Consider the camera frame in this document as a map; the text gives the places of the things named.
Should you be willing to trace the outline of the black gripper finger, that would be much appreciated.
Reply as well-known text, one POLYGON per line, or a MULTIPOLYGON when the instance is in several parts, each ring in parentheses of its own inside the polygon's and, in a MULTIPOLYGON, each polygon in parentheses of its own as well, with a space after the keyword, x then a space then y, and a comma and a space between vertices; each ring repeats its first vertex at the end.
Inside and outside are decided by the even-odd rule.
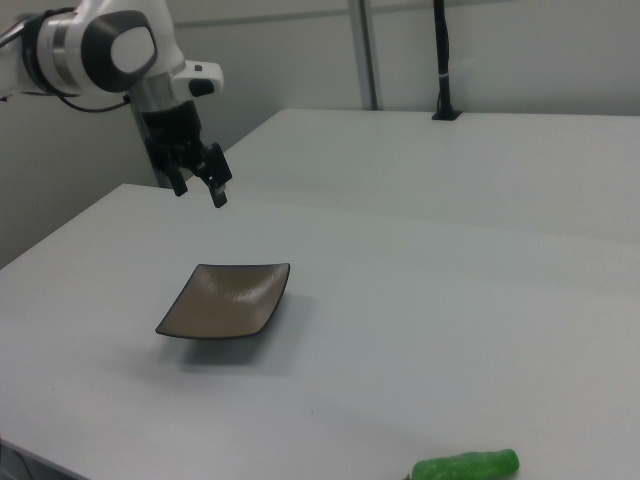
POLYGON ((199 149, 192 173, 207 186, 214 206, 222 208, 227 203, 226 184, 233 175, 219 144, 199 149))
POLYGON ((185 178, 179 167, 170 165, 167 168, 167 178, 177 197, 184 195, 188 191, 185 178))

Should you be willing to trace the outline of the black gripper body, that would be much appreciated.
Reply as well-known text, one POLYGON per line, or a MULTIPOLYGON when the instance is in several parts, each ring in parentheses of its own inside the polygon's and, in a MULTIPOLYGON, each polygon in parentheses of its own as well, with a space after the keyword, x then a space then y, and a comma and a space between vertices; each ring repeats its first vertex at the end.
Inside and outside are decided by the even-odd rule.
POLYGON ((141 117, 147 131, 144 144, 155 170, 193 170, 202 163, 202 125, 194 101, 163 111, 143 112, 141 117))

